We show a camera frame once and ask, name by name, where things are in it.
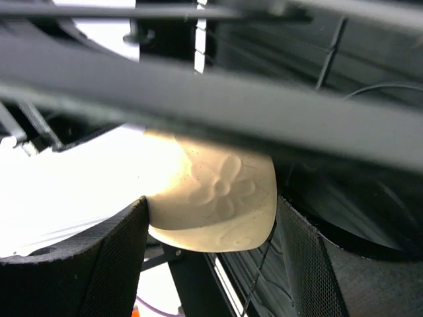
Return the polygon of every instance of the curved black component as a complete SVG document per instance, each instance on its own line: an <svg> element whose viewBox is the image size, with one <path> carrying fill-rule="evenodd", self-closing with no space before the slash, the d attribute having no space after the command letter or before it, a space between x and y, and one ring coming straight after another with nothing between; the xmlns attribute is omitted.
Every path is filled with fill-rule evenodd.
<svg viewBox="0 0 423 317"><path fill-rule="evenodd" d="M0 259L2 316L130 316L148 233L145 198L27 257Z"/></svg>
<svg viewBox="0 0 423 317"><path fill-rule="evenodd" d="M418 316L423 257L362 240L279 198L284 259L298 316Z"/></svg>

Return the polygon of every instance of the purple cable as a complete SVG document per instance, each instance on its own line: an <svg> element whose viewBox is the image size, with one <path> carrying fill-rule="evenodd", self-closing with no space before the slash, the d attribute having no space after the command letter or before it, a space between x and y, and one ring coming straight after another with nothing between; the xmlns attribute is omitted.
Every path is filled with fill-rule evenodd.
<svg viewBox="0 0 423 317"><path fill-rule="evenodd" d="M152 307L150 304L146 303L144 300L141 299L141 297L139 297L137 295L137 300L146 308L150 309L152 312L163 316L163 317L185 317L184 314L177 314L177 315L173 315L173 314L168 314L167 312L162 312L161 310L158 310L155 307Z"/></svg>

